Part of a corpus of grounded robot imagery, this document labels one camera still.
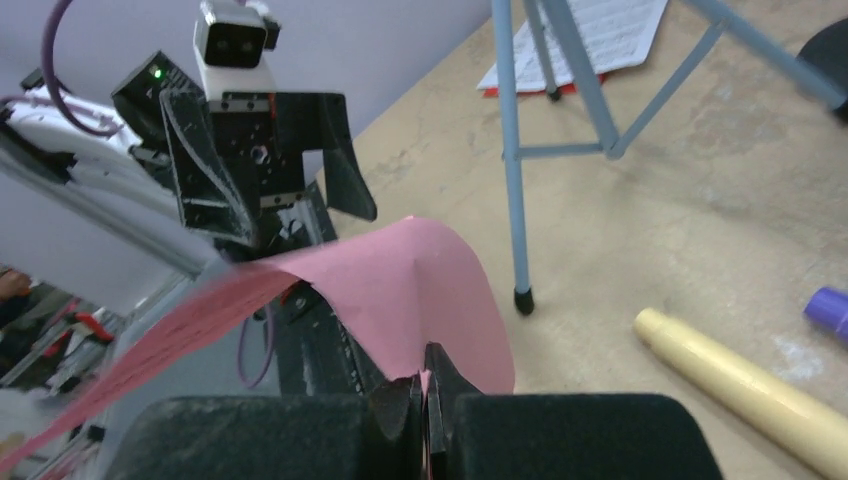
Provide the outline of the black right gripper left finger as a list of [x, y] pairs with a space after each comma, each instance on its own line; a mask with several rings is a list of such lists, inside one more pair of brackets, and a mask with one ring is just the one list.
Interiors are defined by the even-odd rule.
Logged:
[[182, 397], [149, 406], [107, 479], [417, 479], [416, 377], [356, 394]]

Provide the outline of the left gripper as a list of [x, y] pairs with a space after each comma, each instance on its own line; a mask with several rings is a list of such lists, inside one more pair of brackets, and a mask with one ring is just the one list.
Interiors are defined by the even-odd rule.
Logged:
[[255, 245], [250, 208], [275, 211], [302, 200], [303, 151], [310, 150], [322, 152], [327, 206], [364, 221], [377, 218], [344, 94], [225, 92], [207, 108], [201, 95], [167, 89], [159, 102], [185, 228]]

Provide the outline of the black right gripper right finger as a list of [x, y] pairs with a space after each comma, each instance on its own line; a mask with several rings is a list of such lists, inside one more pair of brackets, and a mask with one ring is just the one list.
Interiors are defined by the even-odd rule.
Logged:
[[720, 479], [693, 416], [645, 393], [486, 395], [431, 343], [434, 479]]

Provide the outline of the pink sheet music page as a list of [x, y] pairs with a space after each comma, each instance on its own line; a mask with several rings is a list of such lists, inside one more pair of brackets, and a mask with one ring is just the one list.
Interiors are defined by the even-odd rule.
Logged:
[[295, 282], [309, 283], [389, 379], [425, 368], [441, 344], [485, 393], [510, 393], [515, 369], [504, 322], [471, 247], [443, 223], [409, 217], [344, 241], [243, 263], [171, 310], [41, 434], [1, 461], [13, 468], [182, 356], [227, 334]]

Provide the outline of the light blue music stand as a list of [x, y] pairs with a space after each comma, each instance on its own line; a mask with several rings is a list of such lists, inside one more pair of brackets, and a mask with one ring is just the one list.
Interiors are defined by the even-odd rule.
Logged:
[[498, 101], [503, 140], [511, 247], [514, 270], [513, 301], [523, 316], [530, 315], [535, 302], [529, 275], [522, 163], [528, 159], [578, 156], [602, 153], [610, 160], [623, 156], [627, 148], [680, 88], [712, 50], [723, 34], [729, 34], [761, 57], [773, 69], [824, 103], [839, 120], [847, 118], [847, 88], [821, 68], [794, 57], [769, 37], [738, 16], [721, 1], [693, 1], [693, 7], [709, 23], [708, 28], [688, 56], [671, 74], [654, 98], [624, 132], [615, 125], [601, 83], [595, 74], [570, 5], [565, 1], [526, 1], [524, 11], [537, 48], [550, 101], [560, 98], [540, 16], [547, 15], [551, 31], [574, 74], [589, 119], [597, 134], [594, 143], [524, 146], [520, 140], [517, 88], [512, 32], [512, 3], [499, 0], [492, 4], [492, 25], [498, 76]]

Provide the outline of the cream recorder flute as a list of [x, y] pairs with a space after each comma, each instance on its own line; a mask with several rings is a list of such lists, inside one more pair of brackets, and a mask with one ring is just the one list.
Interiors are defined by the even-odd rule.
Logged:
[[657, 310], [642, 310], [633, 331], [663, 363], [818, 474], [847, 477], [846, 416]]

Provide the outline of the purple microphone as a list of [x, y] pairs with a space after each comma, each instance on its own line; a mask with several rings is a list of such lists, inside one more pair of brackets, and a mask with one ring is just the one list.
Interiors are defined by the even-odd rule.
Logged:
[[818, 289], [803, 310], [820, 329], [847, 343], [847, 293], [831, 287]]

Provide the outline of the black round-base clamp stand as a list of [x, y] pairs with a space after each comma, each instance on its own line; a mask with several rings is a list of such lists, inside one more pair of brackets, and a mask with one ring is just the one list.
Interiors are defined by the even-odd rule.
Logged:
[[797, 58], [847, 92], [847, 19], [839, 20], [815, 34], [801, 48]]

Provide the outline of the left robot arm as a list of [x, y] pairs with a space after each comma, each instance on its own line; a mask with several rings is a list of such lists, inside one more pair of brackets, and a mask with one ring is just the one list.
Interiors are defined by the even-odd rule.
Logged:
[[64, 92], [80, 130], [34, 72], [21, 95], [2, 101], [1, 137], [51, 182], [116, 194], [223, 242], [255, 247], [272, 235], [271, 216], [306, 199], [303, 156], [312, 151], [323, 157], [327, 205], [376, 218], [342, 94], [279, 92], [265, 61], [201, 64], [200, 73], [192, 80], [159, 51], [110, 105]]

